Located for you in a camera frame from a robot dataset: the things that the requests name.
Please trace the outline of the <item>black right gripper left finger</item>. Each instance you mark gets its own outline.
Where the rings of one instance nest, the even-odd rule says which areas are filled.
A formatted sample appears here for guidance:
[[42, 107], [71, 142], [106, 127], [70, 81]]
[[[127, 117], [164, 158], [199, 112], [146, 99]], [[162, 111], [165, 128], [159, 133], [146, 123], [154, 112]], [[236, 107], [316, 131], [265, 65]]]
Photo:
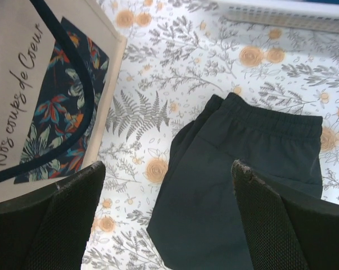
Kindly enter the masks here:
[[0, 269], [80, 269], [106, 167], [0, 202]]

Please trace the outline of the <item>beige canvas tote bag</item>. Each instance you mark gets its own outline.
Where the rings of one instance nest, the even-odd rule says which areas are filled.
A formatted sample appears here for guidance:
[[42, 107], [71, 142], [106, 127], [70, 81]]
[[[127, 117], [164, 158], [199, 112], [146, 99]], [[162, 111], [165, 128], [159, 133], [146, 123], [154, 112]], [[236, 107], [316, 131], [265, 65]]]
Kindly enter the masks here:
[[[96, 1], [48, 1], [82, 58], [94, 111], [70, 149], [0, 183], [0, 202], [65, 178], [97, 159], [126, 39]], [[73, 65], [29, 1], [0, 1], [0, 171], [62, 144], [85, 115], [84, 89]]]

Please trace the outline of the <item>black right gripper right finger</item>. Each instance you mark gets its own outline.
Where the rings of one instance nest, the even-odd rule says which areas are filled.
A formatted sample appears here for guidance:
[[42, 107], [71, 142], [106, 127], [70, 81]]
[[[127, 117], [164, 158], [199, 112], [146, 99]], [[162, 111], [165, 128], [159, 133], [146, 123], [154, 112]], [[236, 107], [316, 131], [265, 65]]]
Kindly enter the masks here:
[[339, 205], [232, 165], [254, 269], [339, 269]]

